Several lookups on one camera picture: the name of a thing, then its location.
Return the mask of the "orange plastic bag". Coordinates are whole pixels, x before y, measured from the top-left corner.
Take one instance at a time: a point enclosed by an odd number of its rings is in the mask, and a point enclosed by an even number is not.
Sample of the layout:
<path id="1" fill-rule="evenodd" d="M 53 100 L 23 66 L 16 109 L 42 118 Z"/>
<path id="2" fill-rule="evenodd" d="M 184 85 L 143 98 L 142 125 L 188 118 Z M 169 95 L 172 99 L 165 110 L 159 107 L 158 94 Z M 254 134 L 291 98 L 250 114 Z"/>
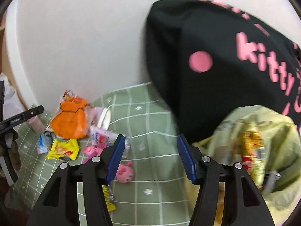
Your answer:
<path id="1" fill-rule="evenodd" d="M 50 122 L 54 134 L 64 139 L 80 139 L 87 134 L 87 116 L 89 106 L 85 99 L 73 97 L 60 103 L 56 116 Z"/>

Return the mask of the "pink white snack wrapper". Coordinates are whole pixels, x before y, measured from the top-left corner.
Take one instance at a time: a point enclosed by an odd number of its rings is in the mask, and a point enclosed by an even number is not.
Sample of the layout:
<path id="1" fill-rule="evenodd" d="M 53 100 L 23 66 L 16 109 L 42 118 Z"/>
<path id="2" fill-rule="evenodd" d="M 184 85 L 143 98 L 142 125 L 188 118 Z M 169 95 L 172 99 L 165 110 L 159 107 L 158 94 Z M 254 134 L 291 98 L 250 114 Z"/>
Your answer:
<path id="1" fill-rule="evenodd" d="M 108 130 L 100 129 L 94 125 L 90 127 L 89 135 L 92 145 L 102 149 L 112 146 L 118 138 L 118 134 Z M 130 151 L 130 138 L 126 135 L 124 135 L 124 137 L 125 149 L 123 151 L 122 159 L 126 159 Z"/>

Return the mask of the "yellow plastic trash bag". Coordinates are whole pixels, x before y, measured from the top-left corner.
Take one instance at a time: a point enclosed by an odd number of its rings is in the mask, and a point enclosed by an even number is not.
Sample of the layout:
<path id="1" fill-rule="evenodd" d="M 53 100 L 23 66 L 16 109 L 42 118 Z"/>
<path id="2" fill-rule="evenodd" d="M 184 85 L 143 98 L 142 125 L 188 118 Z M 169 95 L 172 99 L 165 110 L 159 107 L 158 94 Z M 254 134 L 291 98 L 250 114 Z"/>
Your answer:
<path id="1" fill-rule="evenodd" d="M 193 146 L 219 164 L 241 163 L 275 225 L 292 214 L 300 200 L 300 136 L 290 117 L 263 106 L 240 107 Z"/>

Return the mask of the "pink cylindrical bottle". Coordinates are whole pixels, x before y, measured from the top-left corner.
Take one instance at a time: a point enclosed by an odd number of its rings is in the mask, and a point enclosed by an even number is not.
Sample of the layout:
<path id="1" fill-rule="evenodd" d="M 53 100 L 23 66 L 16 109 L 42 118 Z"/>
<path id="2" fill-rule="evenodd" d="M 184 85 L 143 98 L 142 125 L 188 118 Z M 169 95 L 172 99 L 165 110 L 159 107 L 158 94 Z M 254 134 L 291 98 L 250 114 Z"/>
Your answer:
<path id="1" fill-rule="evenodd" d="M 28 120 L 28 124 L 35 131 L 36 134 L 42 134 L 45 130 L 44 123 L 38 118 L 38 116 L 34 116 Z"/>

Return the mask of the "blue white snack wrapper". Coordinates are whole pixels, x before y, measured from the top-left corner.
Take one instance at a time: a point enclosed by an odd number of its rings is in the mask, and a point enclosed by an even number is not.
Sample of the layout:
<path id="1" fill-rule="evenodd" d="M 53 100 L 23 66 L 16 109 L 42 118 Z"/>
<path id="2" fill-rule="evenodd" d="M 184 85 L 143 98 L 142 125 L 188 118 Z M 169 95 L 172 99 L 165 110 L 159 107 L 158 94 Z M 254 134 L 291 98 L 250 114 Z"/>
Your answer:
<path id="1" fill-rule="evenodd" d="M 52 136 L 50 133 L 41 134 L 36 144 L 37 153 L 41 155 L 48 153 L 52 146 Z"/>

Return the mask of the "yellow wrapper near gripper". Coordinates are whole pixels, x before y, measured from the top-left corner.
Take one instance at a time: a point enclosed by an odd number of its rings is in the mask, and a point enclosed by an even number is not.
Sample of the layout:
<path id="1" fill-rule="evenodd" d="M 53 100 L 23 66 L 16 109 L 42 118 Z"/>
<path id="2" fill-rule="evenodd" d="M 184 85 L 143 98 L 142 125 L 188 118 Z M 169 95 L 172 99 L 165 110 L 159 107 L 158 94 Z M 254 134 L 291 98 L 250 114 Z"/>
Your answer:
<path id="1" fill-rule="evenodd" d="M 114 205 L 114 195 L 113 192 L 111 190 L 110 185 L 102 185 L 102 189 L 103 189 L 103 193 L 104 193 L 104 198 L 105 198 L 105 202 L 108 208 L 108 211 L 115 211 L 116 210 L 116 206 Z"/>

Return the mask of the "yellow snack wrapper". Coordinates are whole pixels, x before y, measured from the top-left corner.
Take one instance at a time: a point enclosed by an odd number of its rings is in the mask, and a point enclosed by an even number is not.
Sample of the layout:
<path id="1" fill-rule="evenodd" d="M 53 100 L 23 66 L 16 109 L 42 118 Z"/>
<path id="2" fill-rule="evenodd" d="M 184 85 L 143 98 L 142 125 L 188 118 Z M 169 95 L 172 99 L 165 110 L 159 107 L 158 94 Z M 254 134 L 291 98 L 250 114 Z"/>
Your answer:
<path id="1" fill-rule="evenodd" d="M 78 156 L 79 150 L 80 148 L 76 139 L 69 139 L 65 141 L 55 139 L 50 151 L 46 155 L 46 159 L 57 159 L 67 162 L 74 161 Z"/>

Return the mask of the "pink pig plush toy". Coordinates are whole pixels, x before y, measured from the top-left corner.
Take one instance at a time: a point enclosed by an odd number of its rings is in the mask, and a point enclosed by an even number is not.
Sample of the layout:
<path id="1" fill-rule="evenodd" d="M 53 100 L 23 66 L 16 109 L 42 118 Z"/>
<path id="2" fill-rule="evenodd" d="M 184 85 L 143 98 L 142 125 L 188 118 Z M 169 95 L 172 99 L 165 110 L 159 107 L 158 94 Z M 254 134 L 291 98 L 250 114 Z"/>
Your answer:
<path id="1" fill-rule="evenodd" d="M 83 150 L 83 154 L 85 154 L 87 157 L 83 161 L 83 164 L 88 162 L 93 157 L 99 156 L 105 147 L 106 146 L 99 147 L 94 145 L 86 146 Z M 130 181 L 132 181 L 134 178 L 134 171 L 131 166 L 132 166 L 131 161 L 120 163 L 115 179 L 120 183 L 129 183 Z"/>

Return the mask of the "green checked bed sheet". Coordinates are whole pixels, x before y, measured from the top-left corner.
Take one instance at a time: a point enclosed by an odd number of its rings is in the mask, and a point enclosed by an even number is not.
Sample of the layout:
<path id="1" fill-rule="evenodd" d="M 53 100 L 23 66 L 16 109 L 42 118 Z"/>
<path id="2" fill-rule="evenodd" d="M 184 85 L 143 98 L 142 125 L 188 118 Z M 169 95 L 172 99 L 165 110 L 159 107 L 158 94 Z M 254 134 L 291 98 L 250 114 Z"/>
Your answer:
<path id="1" fill-rule="evenodd" d="M 185 174 L 176 149 L 173 115 L 151 83 L 114 90 L 93 102 L 112 114 L 109 130 L 130 138 L 127 160 L 134 178 L 111 183 L 114 225 L 188 225 L 192 209 L 184 190 Z M 1 185 L 8 208 L 30 213 L 59 160 L 38 154 L 38 135 L 28 123 L 17 128 L 21 169 L 12 186 Z"/>

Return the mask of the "black Hello Kitty pillow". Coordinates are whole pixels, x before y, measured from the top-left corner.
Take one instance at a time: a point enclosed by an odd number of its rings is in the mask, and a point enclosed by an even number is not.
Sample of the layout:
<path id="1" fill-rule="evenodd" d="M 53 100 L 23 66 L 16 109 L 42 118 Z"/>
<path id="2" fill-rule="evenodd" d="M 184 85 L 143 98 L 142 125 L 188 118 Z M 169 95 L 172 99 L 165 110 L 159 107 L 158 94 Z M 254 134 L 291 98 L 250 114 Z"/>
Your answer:
<path id="1" fill-rule="evenodd" d="M 151 81 L 189 142 L 238 107 L 260 105 L 300 127 L 300 47 L 258 18 L 211 0 L 160 0 L 146 20 Z"/>

